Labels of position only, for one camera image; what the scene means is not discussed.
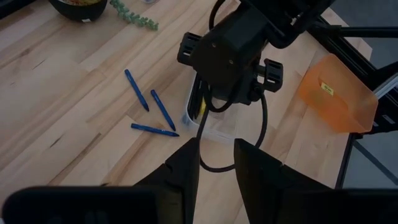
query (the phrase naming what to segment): black metal frame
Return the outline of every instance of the black metal frame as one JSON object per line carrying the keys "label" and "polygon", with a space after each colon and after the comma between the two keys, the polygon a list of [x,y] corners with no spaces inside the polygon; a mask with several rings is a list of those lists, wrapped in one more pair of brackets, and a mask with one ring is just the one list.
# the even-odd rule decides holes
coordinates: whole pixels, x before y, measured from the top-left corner
{"label": "black metal frame", "polygon": [[[398,37],[396,27],[344,27],[331,26],[319,17],[316,25],[308,29],[308,32],[330,53],[335,54],[370,90],[374,91],[378,86],[386,82],[398,72],[398,62],[394,62],[383,68],[377,69],[368,59],[358,52],[344,37]],[[379,102],[379,108],[385,108]],[[351,148],[356,134],[351,133],[348,138],[340,172],[336,181],[336,188],[343,186]]]}

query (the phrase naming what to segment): wood plank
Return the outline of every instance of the wood plank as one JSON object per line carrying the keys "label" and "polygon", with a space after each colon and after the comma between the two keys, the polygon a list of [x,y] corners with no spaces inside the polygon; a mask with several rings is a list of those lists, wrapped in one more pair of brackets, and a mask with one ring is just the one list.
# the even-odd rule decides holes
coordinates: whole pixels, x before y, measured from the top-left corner
{"label": "wood plank", "polygon": [[13,23],[12,26],[3,28],[2,32],[0,32],[0,50],[23,38],[23,36],[32,32],[58,14],[57,11],[52,10],[50,4],[43,4],[43,1],[37,1],[32,4],[33,6],[29,7],[35,8],[34,13]]}
{"label": "wood plank", "polygon": [[[162,1],[158,2],[153,7],[148,9],[148,6],[139,1],[134,1],[129,8],[134,9],[134,13],[143,14],[143,16],[150,15],[150,18],[155,21],[162,21],[160,30],[172,23],[179,14],[168,13],[169,11],[182,12],[192,3],[190,1]],[[134,25],[129,25],[120,30],[115,36],[103,44],[96,52],[84,59],[81,65],[87,70],[99,67],[106,73],[107,67],[114,65],[114,63],[121,63],[122,61],[130,61],[136,57],[143,48],[149,44],[159,32],[152,32],[151,30],[137,30]]]}
{"label": "wood plank", "polygon": [[80,152],[76,158],[71,161],[56,177],[54,177],[50,182],[50,186],[58,186],[65,179],[67,175],[81,162],[81,160],[89,153],[91,150],[103,139],[103,136],[98,133],[93,140],[89,143],[87,147]]}
{"label": "wood plank", "polygon": [[[3,204],[5,195],[26,187],[49,183],[89,145],[96,135],[95,130],[81,123],[65,132],[40,154],[30,156],[30,159],[18,168],[14,169],[12,164],[7,166],[0,172],[2,191],[0,204]],[[27,151],[21,153],[19,157],[25,157],[24,153]]]}
{"label": "wood plank", "polygon": [[285,162],[306,110],[307,105],[298,96],[294,96],[276,131],[272,146],[265,150],[268,154]]}
{"label": "wood plank", "polygon": [[49,147],[73,124],[77,124],[58,120],[103,79],[102,73],[92,71],[54,103],[44,106],[37,116],[29,114],[30,118],[26,119],[23,126],[19,129],[15,127],[17,132],[0,146],[0,170],[25,149],[35,151]]}
{"label": "wood plank", "polygon": [[85,70],[60,54],[47,58],[33,70],[14,73],[0,84],[0,142],[40,114],[86,75]]}
{"label": "wood plank", "polygon": [[268,109],[269,123],[276,129],[282,122],[282,118],[302,80],[302,76],[295,70],[285,69],[284,77],[285,82],[282,88],[274,94],[274,99]]}
{"label": "wood plank", "polygon": [[[27,55],[31,54],[36,48],[39,48],[40,45],[42,45],[46,40],[51,38],[54,33],[59,32],[62,28],[65,27],[65,25],[66,21],[60,22],[56,19],[49,20],[45,24],[32,31],[29,35],[26,35],[25,37],[21,38],[11,45],[8,45],[2,51],[0,51],[0,57],[2,58],[0,62],[1,69],[8,66],[12,62],[17,61],[12,69],[10,69],[10,71],[13,72],[2,74],[2,76],[0,77],[0,83],[2,83],[3,80],[7,79],[9,76],[15,73],[15,70],[21,70],[22,68],[24,68],[25,66],[23,65],[25,63],[25,58],[27,57]],[[37,63],[33,63],[33,65],[30,65],[29,68],[31,69],[36,65]]]}
{"label": "wood plank", "polygon": [[326,158],[326,149],[335,136],[329,125],[308,108],[297,129],[285,164],[317,180],[318,171]]}
{"label": "wood plank", "polygon": [[336,186],[336,180],[340,171],[337,167],[341,166],[341,160],[345,152],[345,150],[336,149],[345,149],[347,140],[347,134],[338,134],[334,136],[333,140],[326,147],[326,155],[324,156],[322,166],[319,168],[317,180],[331,188],[335,188]]}
{"label": "wood plank", "polygon": [[114,184],[134,185],[163,164],[169,156],[191,138],[185,133],[181,133],[178,138],[150,134],[150,138],[147,139],[147,135],[148,133],[143,133],[137,139],[137,143],[132,145],[131,149],[136,150],[136,153],[113,182]]}
{"label": "wood plank", "polygon": [[65,177],[61,185],[99,185],[142,131],[131,129],[125,116]]}

